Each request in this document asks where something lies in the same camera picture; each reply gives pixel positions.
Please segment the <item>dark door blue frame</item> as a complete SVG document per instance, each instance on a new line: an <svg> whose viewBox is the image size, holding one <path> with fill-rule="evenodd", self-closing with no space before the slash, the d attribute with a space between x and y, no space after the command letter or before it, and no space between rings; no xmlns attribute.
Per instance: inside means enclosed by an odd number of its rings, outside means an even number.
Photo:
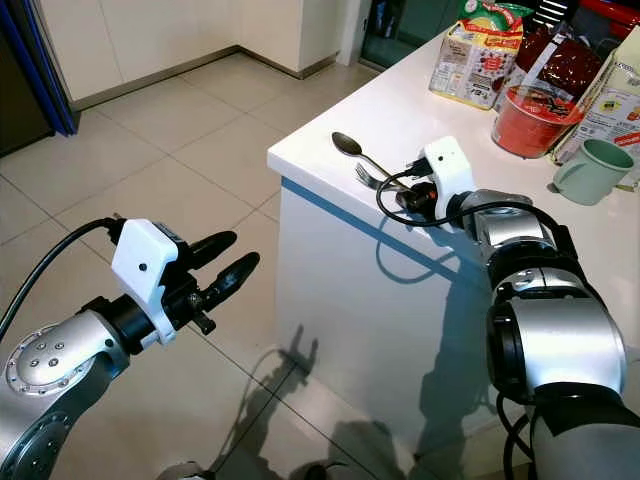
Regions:
<svg viewBox="0 0 640 480"><path fill-rule="evenodd" d="M0 0L6 52L0 93L0 152L14 154L47 137L76 134L81 115L70 105L36 0Z"/></svg>

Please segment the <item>white kitchen counter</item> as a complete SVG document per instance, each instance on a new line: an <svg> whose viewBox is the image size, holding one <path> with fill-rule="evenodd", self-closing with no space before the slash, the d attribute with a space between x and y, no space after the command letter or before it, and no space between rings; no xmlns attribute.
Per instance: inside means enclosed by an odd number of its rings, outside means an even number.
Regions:
<svg viewBox="0 0 640 480"><path fill-rule="evenodd" d="M356 161L332 134L349 134L396 169L452 136L480 187L527 195L570 228L586 279L620 324L628 366L623 394L640 412L640 195L594 206L549 189L554 165L517 157L490 137L493 111L428 90L440 42L407 58L268 150L282 175L276 320L280 339L316 346L310 369L358 421L324 407L343 438L370 426L390 445L390 477L497 477L503 431L486 374L484 270L460 233L404 227L375 205Z"/></svg>

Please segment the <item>white wall cabinets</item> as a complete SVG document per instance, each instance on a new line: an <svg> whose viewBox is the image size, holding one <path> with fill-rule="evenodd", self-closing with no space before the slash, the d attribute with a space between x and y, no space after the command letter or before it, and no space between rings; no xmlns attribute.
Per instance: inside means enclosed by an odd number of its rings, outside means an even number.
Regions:
<svg viewBox="0 0 640 480"><path fill-rule="evenodd" d="M305 78L360 0L33 0L69 104L90 108L229 52Z"/></svg>

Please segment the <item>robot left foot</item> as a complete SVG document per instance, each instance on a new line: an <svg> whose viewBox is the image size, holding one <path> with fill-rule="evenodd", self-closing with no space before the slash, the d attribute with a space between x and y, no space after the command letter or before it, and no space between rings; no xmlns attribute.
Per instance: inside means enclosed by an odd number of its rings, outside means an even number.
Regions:
<svg viewBox="0 0 640 480"><path fill-rule="evenodd" d="M155 480L216 480L216 474L200 463L186 461L165 467Z"/></svg>

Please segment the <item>green mug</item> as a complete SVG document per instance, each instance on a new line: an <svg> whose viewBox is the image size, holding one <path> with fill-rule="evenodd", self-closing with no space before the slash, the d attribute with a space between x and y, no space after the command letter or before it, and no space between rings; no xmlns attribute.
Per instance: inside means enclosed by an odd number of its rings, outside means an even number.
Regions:
<svg viewBox="0 0 640 480"><path fill-rule="evenodd" d="M586 140L556 174L552 184L573 204L599 204L635 168L634 156L611 141Z"/></svg>

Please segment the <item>red sauce pouch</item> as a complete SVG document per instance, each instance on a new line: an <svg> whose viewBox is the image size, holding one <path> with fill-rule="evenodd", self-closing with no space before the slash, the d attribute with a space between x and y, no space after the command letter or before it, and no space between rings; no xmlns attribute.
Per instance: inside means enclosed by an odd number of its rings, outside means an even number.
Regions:
<svg viewBox="0 0 640 480"><path fill-rule="evenodd" d="M531 86L558 99L577 102L588 92L604 59L570 24L579 0L521 0L532 12L524 18L524 38L508 87Z"/></svg>

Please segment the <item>red plastic bowl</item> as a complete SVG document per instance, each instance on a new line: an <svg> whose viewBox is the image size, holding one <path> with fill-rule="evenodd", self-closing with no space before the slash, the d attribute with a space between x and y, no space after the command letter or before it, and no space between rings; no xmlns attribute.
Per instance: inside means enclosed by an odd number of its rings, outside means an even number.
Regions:
<svg viewBox="0 0 640 480"><path fill-rule="evenodd" d="M577 102L521 84L500 96L492 140L513 155L541 157L584 118L585 109Z"/></svg>

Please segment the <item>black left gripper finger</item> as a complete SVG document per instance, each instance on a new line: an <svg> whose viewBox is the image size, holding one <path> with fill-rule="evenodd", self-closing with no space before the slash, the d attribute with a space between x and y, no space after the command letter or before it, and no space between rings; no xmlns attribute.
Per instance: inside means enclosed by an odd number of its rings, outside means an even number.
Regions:
<svg viewBox="0 0 640 480"><path fill-rule="evenodd" d="M180 261L188 270L200 270L237 242L238 236L233 230L221 230L193 243L188 243L180 253Z"/></svg>
<svg viewBox="0 0 640 480"><path fill-rule="evenodd" d="M232 262L228 268L221 270L215 282L201 293L204 305L220 305L229 300L247 282L260 261L259 252L250 252Z"/></svg>

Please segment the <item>metal fork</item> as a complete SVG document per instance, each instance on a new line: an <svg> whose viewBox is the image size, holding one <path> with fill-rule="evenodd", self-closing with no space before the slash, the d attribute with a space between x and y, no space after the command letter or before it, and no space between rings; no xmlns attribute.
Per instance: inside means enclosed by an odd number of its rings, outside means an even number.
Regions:
<svg viewBox="0 0 640 480"><path fill-rule="evenodd" d="M360 182L364 183L366 187L370 189L378 189L381 184L385 182L389 178L389 174L384 172L384 170L376 169L376 173L371 173L369 169L367 169L366 163L356 163L355 164L355 174ZM387 186L387 191L390 192L401 192L406 191L406 188L402 186L398 180L392 180Z"/></svg>

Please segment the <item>metal spoon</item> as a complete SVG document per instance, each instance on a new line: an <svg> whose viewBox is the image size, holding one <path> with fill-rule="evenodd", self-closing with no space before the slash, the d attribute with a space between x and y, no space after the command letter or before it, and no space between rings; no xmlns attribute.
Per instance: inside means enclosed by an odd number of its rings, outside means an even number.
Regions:
<svg viewBox="0 0 640 480"><path fill-rule="evenodd" d="M337 148L337 150L339 150L340 152L343 152L344 155L360 157L360 163L366 163L367 166L372 166L372 168L374 168L375 170L384 170L384 172L387 172L390 177L390 173L388 172L388 170L385 169L383 165L372 160L369 155L366 155L364 150L362 150L360 143L347 136L347 134L333 132L332 142L334 143L335 148Z"/></svg>

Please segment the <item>dark glass door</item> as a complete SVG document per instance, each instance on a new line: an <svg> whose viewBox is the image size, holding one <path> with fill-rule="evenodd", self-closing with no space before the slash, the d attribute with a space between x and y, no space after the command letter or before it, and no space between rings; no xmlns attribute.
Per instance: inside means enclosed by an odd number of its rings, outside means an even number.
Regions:
<svg viewBox="0 0 640 480"><path fill-rule="evenodd" d="M461 0L360 0L357 59L384 70L452 26Z"/></svg>

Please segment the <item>white drink carton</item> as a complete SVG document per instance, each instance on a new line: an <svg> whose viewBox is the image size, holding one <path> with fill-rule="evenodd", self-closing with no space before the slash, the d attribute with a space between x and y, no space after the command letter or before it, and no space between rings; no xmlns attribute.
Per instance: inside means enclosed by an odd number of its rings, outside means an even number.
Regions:
<svg viewBox="0 0 640 480"><path fill-rule="evenodd" d="M636 161L616 188L640 191L640 26L632 28L605 59L584 106L585 118L559 143L553 163L561 168L586 140L611 141Z"/></svg>

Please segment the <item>printed food carton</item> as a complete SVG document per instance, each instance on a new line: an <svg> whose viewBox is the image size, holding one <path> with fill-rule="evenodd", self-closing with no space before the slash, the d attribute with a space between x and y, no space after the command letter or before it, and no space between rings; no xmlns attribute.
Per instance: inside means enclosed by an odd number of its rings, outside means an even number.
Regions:
<svg viewBox="0 0 640 480"><path fill-rule="evenodd" d="M456 23L445 29L428 90L443 99L490 110L500 82L512 72L524 41L530 6L460 0Z"/></svg>

